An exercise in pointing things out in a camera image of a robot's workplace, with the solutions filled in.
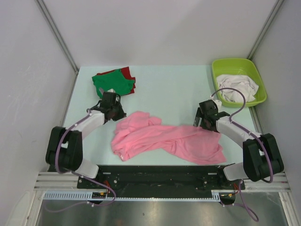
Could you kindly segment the pink t shirt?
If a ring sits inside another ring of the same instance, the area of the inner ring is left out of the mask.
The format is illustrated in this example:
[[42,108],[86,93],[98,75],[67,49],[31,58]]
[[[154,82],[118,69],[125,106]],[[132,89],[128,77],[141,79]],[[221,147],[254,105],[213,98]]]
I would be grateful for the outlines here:
[[192,125],[163,125],[158,117],[137,111],[117,123],[111,149],[122,161],[163,149],[186,161],[209,165],[226,162],[221,135]]

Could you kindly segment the green plastic basin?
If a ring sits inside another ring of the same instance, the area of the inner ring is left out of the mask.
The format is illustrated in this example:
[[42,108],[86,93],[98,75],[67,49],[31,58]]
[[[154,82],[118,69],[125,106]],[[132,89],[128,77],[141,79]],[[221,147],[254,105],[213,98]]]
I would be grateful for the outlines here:
[[222,74],[229,75],[247,75],[258,86],[258,91],[255,94],[256,100],[246,102],[246,107],[256,106],[267,99],[267,93],[261,76],[253,62],[245,58],[222,58],[212,62],[212,74],[215,89],[218,88],[216,77]]

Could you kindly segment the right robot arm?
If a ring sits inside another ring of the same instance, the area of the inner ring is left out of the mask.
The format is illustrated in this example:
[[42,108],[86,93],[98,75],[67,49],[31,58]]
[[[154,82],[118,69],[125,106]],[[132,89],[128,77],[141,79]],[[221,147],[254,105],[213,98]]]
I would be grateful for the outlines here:
[[272,183],[273,176],[284,171],[284,163],[275,137],[253,132],[233,120],[233,115],[219,112],[213,100],[199,103],[194,126],[226,135],[243,151],[243,161],[222,167],[217,184],[228,189],[234,180],[249,179]]

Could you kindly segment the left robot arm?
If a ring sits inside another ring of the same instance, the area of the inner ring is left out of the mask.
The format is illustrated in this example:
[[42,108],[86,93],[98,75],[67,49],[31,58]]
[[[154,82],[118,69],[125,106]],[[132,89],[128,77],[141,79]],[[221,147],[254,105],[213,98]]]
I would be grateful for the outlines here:
[[98,127],[109,121],[126,117],[121,96],[109,90],[103,93],[98,103],[87,109],[87,115],[69,128],[60,126],[51,130],[46,152],[46,163],[54,166],[58,173],[74,172],[87,177],[93,188],[103,185],[104,177],[99,167],[83,157],[83,140]]

